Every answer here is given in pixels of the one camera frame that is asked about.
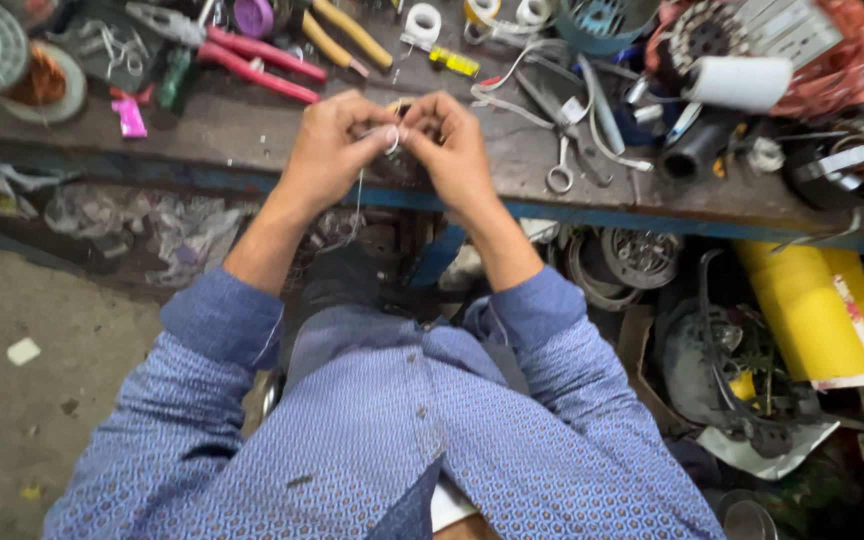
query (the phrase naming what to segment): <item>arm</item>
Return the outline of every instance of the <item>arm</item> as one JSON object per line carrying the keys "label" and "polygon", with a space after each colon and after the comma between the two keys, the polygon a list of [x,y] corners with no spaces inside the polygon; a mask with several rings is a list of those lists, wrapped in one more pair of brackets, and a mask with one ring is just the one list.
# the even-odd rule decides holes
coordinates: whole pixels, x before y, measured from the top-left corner
{"label": "arm", "polygon": [[222,269],[162,308],[164,331],[93,432],[44,537],[144,536],[147,520],[180,509],[223,470],[242,446],[242,399],[256,372],[278,359],[283,306],[275,295],[296,247],[388,146],[390,129],[395,138],[394,127],[361,140],[352,131],[396,120],[357,92],[306,109],[278,186]]}
{"label": "arm", "polygon": [[[581,434],[592,424],[621,423],[658,440],[615,351],[589,322],[582,292],[544,268],[498,199],[477,119],[449,94],[437,93],[413,104],[400,130],[482,258],[495,291],[485,326],[515,350],[533,398]],[[437,145],[427,134],[444,141]]]}

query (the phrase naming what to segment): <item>green object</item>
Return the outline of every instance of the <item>green object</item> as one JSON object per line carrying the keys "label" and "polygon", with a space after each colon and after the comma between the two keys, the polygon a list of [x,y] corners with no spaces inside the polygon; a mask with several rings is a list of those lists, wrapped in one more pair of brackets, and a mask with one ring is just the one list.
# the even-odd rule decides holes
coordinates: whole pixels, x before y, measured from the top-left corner
{"label": "green object", "polygon": [[175,47],[168,57],[168,68],[162,84],[155,91],[155,104],[160,110],[166,110],[176,115],[182,113],[186,105],[188,87],[188,72],[192,68],[192,49]]}

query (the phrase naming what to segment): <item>left hand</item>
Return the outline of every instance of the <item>left hand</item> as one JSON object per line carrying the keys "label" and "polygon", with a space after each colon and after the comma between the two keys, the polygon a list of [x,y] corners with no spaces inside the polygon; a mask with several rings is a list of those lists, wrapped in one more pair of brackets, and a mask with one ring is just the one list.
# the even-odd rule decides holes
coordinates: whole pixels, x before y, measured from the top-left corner
{"label": "left hand", "polygon": [[[308,106],[275,191],[303,205],[309,218],[318,215],[341,201],[359,170],[396,141],[398,122],[394,112],[357,90]],[[388,126],[362,139],[356,136],[381,124]]]}

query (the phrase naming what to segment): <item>blue container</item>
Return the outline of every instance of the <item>blue container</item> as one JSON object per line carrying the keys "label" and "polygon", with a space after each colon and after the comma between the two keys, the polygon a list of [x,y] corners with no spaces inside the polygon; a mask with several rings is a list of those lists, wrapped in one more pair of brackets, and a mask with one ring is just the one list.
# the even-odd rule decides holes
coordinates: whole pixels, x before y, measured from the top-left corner
{"label": "blue container", "polygon": [[596,57],[614,55],[642,34],[659,11],[660,3],[661,0],[566,0],[558,11],[556,28],[574,49]]}

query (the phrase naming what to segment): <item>workbench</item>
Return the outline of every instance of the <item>workbench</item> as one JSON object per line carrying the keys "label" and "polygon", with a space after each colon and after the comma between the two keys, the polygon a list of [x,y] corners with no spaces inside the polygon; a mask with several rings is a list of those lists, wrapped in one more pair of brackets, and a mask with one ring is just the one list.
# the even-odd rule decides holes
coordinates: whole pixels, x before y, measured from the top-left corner
{"label": "workbench", "polygon": [[[443,15],[438,44],[480,61],[479,80],[505,73],[519,51],[489,44],[463,47],[461,4],[455,0],[432,3]],[[356,19],[389,50],[395,65],[387,74],[370,66],[372,74],[363,84],[355,74],[338,69],[323,56],[307,57],[329,72],[329,81],[319,89],[323,97],[358,88],[368,99],[385,104],[402,96],[445,90],[465,103],[472,101],[469,79],[433,70],[422,51],[405,57],[409,47],[399,42],[402,23],[395,22],[388,6],[361,9],[369,11],[358,13]],[[354,46],[346,47],[363,58]],[[601,77],[607,87],[622,81],[605,72]],[[108,89],[95,83],[89,92],[82,114],[57,126],[25,124],[0,109],[0,163],[80,170],[90,182],[261,200],[276,185],[303,113],[300,104],[248,86],[224,71],[208,70],[195,86],[177,128],[149,126],[148,138],[129,140],[121,136]],[[576,92],[584,95],[583,90]],[[514,80],[497,95],[528,103]],[[545,181],[558,157],[558,139],[552,131],[507,111],[474,107],[473,112],[481,122],[495,189],[516,217],[768,241],[843,231],[850,223],[846,212],[809,208],[778,175],[757,175],[742,159],[729,167],[726,178],[708,175],[676,183],[655,173],[631,171],[599,154],[603,176],[612,177],[611,186],[596,187],[577,177],[573,188],[559,195],[548,190]],[[353,190],[348,200],[354,202],[354,195]],[[432,186],[418,180],[366,177],[361,202],[423,211],[444,209]],[[438,251],[454,253],[451,250],[457,249],[462,234],[446,231],[443,237],[446,244]],[[864,220],[858,233],[826,245],[864,253]],[[422,282],[434,283],[442,267],[438,260],[426,268]]]}

